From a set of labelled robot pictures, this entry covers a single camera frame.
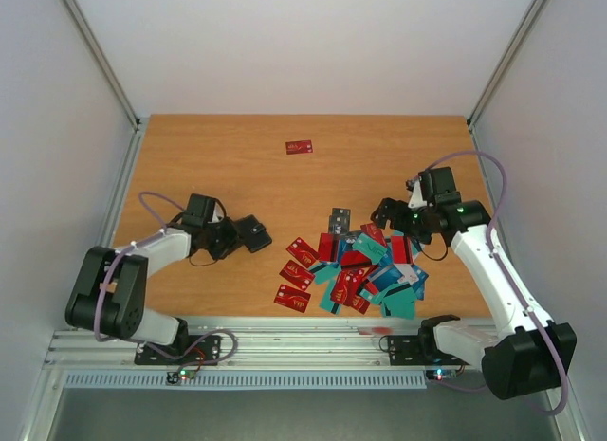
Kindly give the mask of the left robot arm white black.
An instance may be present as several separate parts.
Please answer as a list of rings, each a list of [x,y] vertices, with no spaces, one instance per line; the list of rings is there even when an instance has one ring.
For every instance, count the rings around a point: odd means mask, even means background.
[[[83,257],[64,318],[71,327],[91,331],[99,342],[145,344],[170,363],[185,360],[196,343],[185,320],[146,306],[148,278],[192,258],[200,249],[213,260],[225,257],[239,236],[222,202],[202,194],[152,235],[120,248],[95,246]]]

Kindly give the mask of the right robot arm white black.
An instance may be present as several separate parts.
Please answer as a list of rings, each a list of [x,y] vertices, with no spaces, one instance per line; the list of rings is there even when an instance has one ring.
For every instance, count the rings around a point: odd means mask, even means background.
[[[569,323],[554,322],[526,288],[485,206],[462,199],[449,167],[419,173],[409,190],[408,201],[382,199],[372,222],[425,245],[440,235],[476,283],[496,330],[487,334],[454,315],[426,319],[418,330],[421,356],[464,361],[482,372],[502,400],[555,388],[567,396],[577,336]]]

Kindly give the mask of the black leather card holder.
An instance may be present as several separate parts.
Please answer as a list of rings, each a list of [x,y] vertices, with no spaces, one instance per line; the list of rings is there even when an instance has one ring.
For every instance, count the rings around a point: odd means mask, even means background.
[[[241,241],[250,253],[258,252],[272,243],[266,227],[254,215],[237,220],[235,225]]]

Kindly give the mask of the red VIP card gold text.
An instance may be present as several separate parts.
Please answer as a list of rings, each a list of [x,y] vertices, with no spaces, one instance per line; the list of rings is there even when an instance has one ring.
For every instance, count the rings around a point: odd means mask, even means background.
[[[360,230],[378,243],[385,242],[383,231],[374,223],[363,224],[360,226]]]

